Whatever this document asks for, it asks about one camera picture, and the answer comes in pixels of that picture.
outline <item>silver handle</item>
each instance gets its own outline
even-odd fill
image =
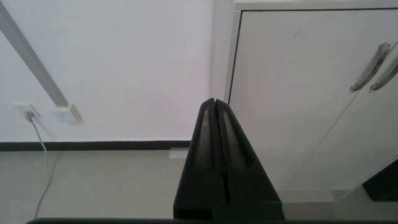
[[[355,83],[350,87],[350,90],[352,91],[358,91],[360,90],[363,86],[365,86],[368,81],[370,81],[373,76],[377,73],[377,71],[380,69],[381,65],[383,64],[384,60],[388,56],[388,53],[390,52],[391,45],[388,43],[383,43],[379,46],[379,49],[377,50],[375,56],[372,58],[371,63],[368,65],[366,71],[370,70],[370,72],[362,79],[362,81]]]
[[[398,73],[398,63],[395,65],[395,67],[388,73],[388,75],[381,81],[377,83],[373,83],[371,85],[372,90],[379,90],[381,87],[383,87],[385,84],[387,84],[394,76]]]

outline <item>gray floor tile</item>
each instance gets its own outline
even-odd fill
[[[184,159],[168,151],[134,151],[129,160],[116,217],[173,218],[173,202]]]
[[[63,152],[39,217],[114,217],[129,155]]]
[[[48,152],[49,170],[59,152]],[[0,152],[1,223],[26,223],[34,218],[45,187],[43,152]]]

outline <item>black object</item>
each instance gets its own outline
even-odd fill
[[[100,151],[100,150],[169,150],[189,147],[190,141],[92,141],[44,142],[48,151]],[[0,142],[0,152],[43,151],[39,142]]]
[[[231,108],[220,100],[200,107],[174,219],[284,220],[274,187]]]
[[[375,202],[398,202],[398,160],[363,184]]]

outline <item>electrical socket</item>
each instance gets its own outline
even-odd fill
[[[21,114],[23,118],[25,118],[25,111],[33,112],[33,114],[35,114],[35,118],[40,117],[39,113],[30,103],[13,103],[12,107],[18,110],[19,114]]]
[[[61,122],[77,123],[81,120],[80,113],[74,104],[68,104],[66,107],[57,107],[53,111]]]

